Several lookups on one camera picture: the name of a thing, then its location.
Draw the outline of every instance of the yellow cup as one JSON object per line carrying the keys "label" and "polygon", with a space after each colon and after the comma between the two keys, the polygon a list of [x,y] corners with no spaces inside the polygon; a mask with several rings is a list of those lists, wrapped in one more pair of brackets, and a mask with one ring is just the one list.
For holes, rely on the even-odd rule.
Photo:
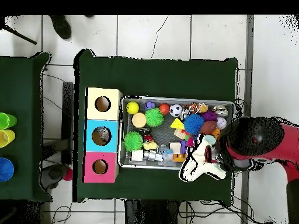
{"label": "yellow cup", "polygon": [[12,142],[16,137],[16,134],[9,129],[0,130],[0,148],[5,147]]}

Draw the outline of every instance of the metal tray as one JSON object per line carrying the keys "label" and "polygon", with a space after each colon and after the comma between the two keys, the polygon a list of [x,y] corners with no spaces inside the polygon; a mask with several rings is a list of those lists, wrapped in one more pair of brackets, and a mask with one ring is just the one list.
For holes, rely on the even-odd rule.
{"label": "metal tray", "polygon": [[[176,99],[176,98],[162,98],[162,97],[147,97],[141,96],[136,99],[136,97],[124,96],[121,99],[121,109],[123,109],[123,119],[120,121],[119,126],[119,150],[118,150],[118,163],[121,167],[132,167],[132,168],[145,168],[145,169],[171,169],[179,170],[182,166],[182,162],[158,162],[151,160],[143,160],[142,162],[131,161],[131,152],[126,151],[123,143],[123,138],[129,131],[138,131],[138,128],[132,125],[131,118],[132,115],[126,111],[126,105],[128,102],[134,101],[139,104],[139,112],[144,113],[144,104],[147,101],[154,102],[156,106],[161,103],[167,103],[170,106],[173,104],[180,104],[181,106],[185,104],[190,104],[192,102],[204,103],[208,105],[209,109],[212,109],[216,105],[223,105],[228,110],[228,116],[226,117],[227,124],[229,124],[235,118],[235,104],[231,101],[216,101],[216,100],[194,100],[194,99]],[[165,144],[168,146],[169,142],[179,142],[180,139],[176,137],[174,129],[170,128],[175,117],[170,114],[164,116],[163,123],[155,128],[149,127],[151,129],[151,135],[158,145]]]}

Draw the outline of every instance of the green cup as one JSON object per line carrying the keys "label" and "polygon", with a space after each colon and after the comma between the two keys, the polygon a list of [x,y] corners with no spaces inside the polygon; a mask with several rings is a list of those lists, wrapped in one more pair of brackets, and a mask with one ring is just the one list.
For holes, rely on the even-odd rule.
{"label": "green cup", "polygon": [[17,118],[13,115],[0,113],[0,130],[5,130],[9,127],[13,127],[17,123]]}

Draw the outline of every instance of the green table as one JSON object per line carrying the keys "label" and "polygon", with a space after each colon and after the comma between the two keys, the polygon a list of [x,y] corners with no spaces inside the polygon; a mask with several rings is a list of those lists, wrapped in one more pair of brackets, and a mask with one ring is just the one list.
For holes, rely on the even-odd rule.
{"label": "green table", "polygon": [[0,148],[0,157],[15,167],[13,177],[0,182],[0,199],[51,201],[39,184],[42,154],[41,70],[50,55],[0,58],[0,111],[18,118],[12,127],[16,138]]}
{"label": "green table", "polygon": [[128,198],[148,200],[221,200],[231,203],[231,175],[215,180],[208,175],[192,183],[178,178],[178,171],[120,168],[114,184],[82,183],[82,151],[84,138],[85,88],[119,89],[123,95],[174,97],[185,99],[235,101],[235,58],[210,60],[144,60],[122,57],[94,57],[82,50],[74,60],[75,68],[75,132],[73,197]]}

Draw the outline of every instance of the soccer ball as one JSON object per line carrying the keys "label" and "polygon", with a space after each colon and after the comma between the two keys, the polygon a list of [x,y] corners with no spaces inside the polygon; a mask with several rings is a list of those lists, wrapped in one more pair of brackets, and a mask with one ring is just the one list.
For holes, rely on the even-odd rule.
{"label": "soccer ball", "polygon": [[183,109],[180,105],[174,104],[171,106],[169,113],[171,114],[171,116],[178,117],[182,114],[182,110]]}

